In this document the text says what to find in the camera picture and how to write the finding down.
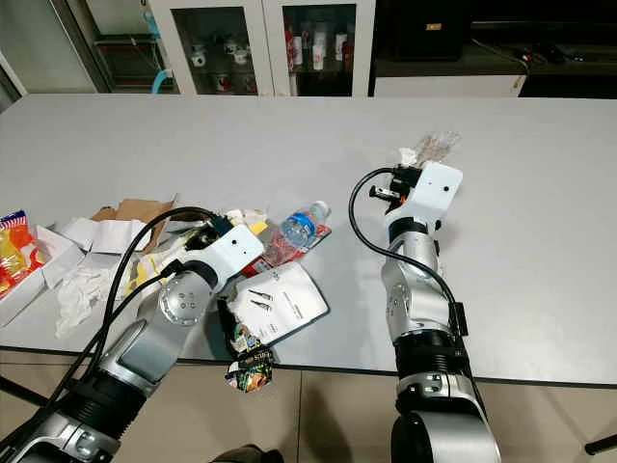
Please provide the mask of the clear plastic wrap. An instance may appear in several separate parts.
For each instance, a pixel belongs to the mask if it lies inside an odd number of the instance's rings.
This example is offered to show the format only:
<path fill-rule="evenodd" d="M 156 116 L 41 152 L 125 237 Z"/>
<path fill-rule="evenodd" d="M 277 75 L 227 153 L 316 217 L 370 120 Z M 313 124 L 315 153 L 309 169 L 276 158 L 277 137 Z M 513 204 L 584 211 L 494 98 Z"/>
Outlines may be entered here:
<path fill-rule="evenodd" d="M 460 136 L 454 131 L 429 132 L 414 148 L 416 152 L 415 167 L 422 167 L 426 162 L 442 162 L 455 145 L 458 145 Z"/>

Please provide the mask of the clear plastic water bottle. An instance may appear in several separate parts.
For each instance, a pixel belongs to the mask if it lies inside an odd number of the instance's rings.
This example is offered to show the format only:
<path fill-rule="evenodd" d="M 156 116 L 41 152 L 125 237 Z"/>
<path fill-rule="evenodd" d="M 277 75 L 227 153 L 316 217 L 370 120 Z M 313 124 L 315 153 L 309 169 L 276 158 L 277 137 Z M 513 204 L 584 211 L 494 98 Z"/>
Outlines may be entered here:
<path fill-rule="evenodd" d="M 312 250 L 333 230 L 326 224 L 331 208 L 322 200 L 299 208 L 282 221 L 281 234 L 297 250 Z"/>

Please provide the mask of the white folded card box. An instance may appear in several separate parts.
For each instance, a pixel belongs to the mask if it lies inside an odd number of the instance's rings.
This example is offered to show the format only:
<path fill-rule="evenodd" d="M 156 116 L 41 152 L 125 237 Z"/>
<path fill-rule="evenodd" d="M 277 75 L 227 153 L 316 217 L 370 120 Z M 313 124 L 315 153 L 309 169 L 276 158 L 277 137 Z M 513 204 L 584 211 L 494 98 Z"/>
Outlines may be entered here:
<path fill-rule="evenodd" d="M 53 231 L 64 235 L 88 253 L 123 255 L 146 222 L 140 220 L 90 220 L 75 217 L 53 226 Z"/>

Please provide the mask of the grey table with black legs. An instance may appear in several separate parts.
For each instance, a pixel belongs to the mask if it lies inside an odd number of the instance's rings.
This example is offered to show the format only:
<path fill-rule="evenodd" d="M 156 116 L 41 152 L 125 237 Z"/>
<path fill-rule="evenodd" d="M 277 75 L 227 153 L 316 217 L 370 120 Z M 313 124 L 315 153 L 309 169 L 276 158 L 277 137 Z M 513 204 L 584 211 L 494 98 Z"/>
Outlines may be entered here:
<path fill-rule="evenodd" d="M 334 233 L 305 266 L 326 316 L 275 349 L 247 395 L 180 366 L 132 424 L 123 462 L 198 463 L 244 444 L 297 463 L 387 462 L 395 419 L 380 257 L 348 228 L 359 177 L 435 131 L 462 190 L 438 232 L 502 457 L 617 463 L 617 100 L 32 95 L 0 116 L 0 210 L 39 222 L 122 199 L 281 220 L 326 202 Z"/>

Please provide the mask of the dark colourful snack bag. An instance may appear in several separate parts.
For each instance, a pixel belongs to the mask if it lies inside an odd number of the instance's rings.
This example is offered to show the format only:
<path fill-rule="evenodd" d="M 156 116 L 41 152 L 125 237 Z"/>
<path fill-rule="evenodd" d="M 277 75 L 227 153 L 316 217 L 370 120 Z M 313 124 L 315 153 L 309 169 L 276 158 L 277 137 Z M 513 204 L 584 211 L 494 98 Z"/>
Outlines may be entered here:
<path fill-rule="evenodd" d="M 232 357 L 226 373 L 228 384 L 239 392 L 254 393 L 273 378 L 272 349 L 251 334 L 248 327 L 239 322 L 229 309 L 221 309 L 220 318 L 225 346 Z"/>

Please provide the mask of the crumpled white plastic bag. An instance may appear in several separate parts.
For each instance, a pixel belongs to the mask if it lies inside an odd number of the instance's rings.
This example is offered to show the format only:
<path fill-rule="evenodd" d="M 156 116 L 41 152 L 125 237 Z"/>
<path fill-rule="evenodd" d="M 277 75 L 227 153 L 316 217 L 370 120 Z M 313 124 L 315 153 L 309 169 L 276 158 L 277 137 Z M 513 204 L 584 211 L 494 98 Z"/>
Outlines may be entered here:
<path fill-rule="evenodd" d="M 89 317 L 96 313 L 96 306 L 105 299 L 119 264 L 83 263 L 71 270 L 59 283 L 56 299 L 59 317 L 56 336 L 64 339 Z"/>

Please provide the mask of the black speaker box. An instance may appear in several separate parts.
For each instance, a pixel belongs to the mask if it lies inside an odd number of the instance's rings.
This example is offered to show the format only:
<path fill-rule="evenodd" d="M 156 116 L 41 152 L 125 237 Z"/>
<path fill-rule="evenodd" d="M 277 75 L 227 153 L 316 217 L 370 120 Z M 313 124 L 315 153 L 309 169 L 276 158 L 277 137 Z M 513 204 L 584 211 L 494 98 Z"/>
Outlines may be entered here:
<path fill-rule="evenodd" d="M 393 61 L 458 61 L 470 0 L 391 0 Z"/>

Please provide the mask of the teal mop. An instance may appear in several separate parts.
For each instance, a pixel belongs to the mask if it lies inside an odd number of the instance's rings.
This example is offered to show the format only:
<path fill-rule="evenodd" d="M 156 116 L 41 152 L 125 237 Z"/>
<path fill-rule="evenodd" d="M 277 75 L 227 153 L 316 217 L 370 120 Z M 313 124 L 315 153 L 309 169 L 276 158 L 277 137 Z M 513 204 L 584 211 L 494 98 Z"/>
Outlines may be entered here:
<path fill-rule="evenodd" d="M 166 47 L 160 37 L 160 30 L 154 13 L 151 12 L 150 5 L 146 1 L 142 1 L 142 19 L 147 26 L 151 38 L 151 66 L 155 69 L 155 75 L 150 85 L 151 95 L 158 95 L 164 83 L 169 78 L 173 78 L 174 74 L 171 68 L 164 61 Z"/>

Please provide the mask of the white glass-door cabinet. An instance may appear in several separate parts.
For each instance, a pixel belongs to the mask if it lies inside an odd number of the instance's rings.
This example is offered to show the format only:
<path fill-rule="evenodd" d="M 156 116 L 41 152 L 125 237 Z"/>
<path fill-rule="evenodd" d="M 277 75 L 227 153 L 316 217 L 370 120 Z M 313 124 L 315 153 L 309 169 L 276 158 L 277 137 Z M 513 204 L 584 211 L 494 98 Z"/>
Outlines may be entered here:
<path fill-rule="evenodd" d="M 145 0 L 180 95 L 370 93 L 376 0 Z"/>

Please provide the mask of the black sideboard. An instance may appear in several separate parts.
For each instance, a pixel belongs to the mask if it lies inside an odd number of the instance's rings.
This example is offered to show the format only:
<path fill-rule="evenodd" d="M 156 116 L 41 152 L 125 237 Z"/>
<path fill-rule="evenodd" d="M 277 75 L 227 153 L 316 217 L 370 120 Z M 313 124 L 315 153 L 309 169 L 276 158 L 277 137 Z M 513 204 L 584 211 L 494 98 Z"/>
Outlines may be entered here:
<path fill-rule="evenodd" d="M 376 0 L 371 95 L 617 98 L 617 0 L 470 0 L 458 61 L 393 61 Z"/>

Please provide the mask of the white open box tray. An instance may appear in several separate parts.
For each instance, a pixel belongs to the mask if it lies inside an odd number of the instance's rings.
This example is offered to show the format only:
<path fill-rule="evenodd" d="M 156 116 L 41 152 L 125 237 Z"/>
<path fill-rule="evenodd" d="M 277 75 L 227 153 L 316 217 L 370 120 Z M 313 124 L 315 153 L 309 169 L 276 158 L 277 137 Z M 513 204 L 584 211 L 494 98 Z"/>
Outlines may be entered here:
<path fill-rule="evenodd" d="M 84 259 L 84 253 L 74 241 L 43 226 L 34 228 L 37 251 L 44 260 L 39 269 L 22 279 L 8 295 L 0 299 L 0 327 L 9 325 L 25 312 L 46 290 L 53 289 Z"/>

